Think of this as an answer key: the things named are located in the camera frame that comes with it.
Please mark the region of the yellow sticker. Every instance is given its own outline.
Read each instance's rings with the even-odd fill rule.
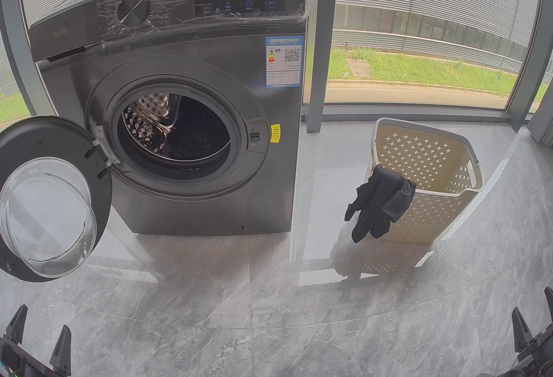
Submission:
[[[280,124],[271,125],[271,143],[278,144],[280,142]]]

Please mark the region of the washing machine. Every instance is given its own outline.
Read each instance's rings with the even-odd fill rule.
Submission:
[[[69,0],[29,29],[57,117],[0,134],[1,268],[78,268],[135,233],[291,229],[306,0]]]

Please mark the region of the black clothing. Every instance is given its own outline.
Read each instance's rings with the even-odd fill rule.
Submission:
[[[348,205],[344,217],[349,221],[356,211],[361,211],[351,233],[353,241],[359,242],[369,232],[375,238],[389,232],[390,221],[397,222],[408,210],[415,189],[415,182],[378,164],[369,181],[357,187],[357,198]]]

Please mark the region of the control panel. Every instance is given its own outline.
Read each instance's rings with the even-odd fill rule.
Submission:
[[[100,36],[113,41],[172,26],[200,27],[214,19],[301,15],[305,0],[97,0]]]

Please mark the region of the white laundry basket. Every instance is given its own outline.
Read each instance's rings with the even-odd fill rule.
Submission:
[[[365,181],[378,164],[417,184],[411,206],[381,239],[432,242],[484,187],[480,164],[466,138],[405,120],[377,121]]]

